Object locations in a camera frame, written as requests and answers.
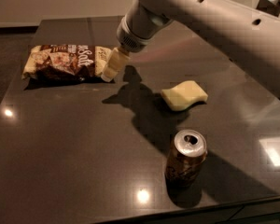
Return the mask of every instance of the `floor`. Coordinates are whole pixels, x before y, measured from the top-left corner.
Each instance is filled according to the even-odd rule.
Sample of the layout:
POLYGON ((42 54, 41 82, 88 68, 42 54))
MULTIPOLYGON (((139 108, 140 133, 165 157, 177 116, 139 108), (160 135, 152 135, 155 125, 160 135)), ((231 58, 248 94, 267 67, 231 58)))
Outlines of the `floor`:
POLYGON ((0 35, 0 103, 34 34, 0 35))

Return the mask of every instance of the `brown chip bag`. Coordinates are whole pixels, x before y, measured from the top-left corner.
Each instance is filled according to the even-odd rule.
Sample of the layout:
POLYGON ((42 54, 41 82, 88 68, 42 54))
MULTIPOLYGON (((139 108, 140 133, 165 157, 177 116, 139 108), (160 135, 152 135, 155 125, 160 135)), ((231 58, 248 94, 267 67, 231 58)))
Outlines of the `brown chip bag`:
POLYGON ((101 76, 111 50, 87 45, 42 45, 31 49, 22 78, 91 81, 101 76))

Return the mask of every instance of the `white robotic arm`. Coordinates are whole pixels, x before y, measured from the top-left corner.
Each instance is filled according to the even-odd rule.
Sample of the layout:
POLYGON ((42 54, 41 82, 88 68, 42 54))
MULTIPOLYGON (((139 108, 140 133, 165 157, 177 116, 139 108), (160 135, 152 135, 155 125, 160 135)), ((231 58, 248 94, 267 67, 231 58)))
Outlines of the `white robotic arm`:
POLYGON ((118 28, 121 47, 138 52, 179 21, 225 53, 280 99, 280 20, 230 0, 138 0, 118 28))

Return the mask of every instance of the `soda can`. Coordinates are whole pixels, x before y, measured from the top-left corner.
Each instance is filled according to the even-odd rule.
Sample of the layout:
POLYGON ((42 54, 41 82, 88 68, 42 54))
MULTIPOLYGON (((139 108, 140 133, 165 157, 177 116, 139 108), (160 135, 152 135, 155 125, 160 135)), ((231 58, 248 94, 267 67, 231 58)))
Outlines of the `soda can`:
POLYGON ((169 185, 189 187, 197 177, 206 159, 204 137, 193 130, 177 133, 170 145, 165 177, 169 185))

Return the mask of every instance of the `yellow sponge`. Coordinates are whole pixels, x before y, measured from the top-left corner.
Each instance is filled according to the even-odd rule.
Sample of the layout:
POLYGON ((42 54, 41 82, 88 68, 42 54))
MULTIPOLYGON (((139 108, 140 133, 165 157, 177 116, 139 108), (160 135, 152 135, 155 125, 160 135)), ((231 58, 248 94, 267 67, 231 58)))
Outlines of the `yellow sponge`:
POLYGON ((161 97, 173 111, 182 111, 196 102, 206 102, 208 95, 195 81, 189 80, 161 90, 161 97))

